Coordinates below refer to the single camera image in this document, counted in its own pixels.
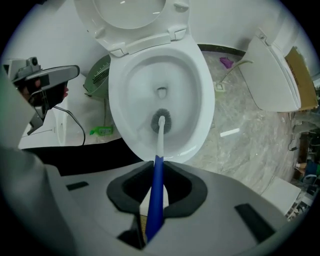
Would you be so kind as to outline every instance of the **toilet seat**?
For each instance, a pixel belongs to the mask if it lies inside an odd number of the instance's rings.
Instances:
[[[164,135],[164,158],[184,163],[203,145],[215,108],[209,68],[188,29],[189,0],[149,0],[158,16],[143,20],[144,26],[141,20],[127,25],[117,17],[103,19],[106,14],[96,8],[102,1],[74,3],[88,32],[110,52],[109,103],[119,133],[138,157],[153,161],[158,135],[151,129],[151,119],[158,109],[168,109],[172,127]],[[146,2],[128,3],[143,8]],[[159,100],[157,88],[163,86],[167,95]]]

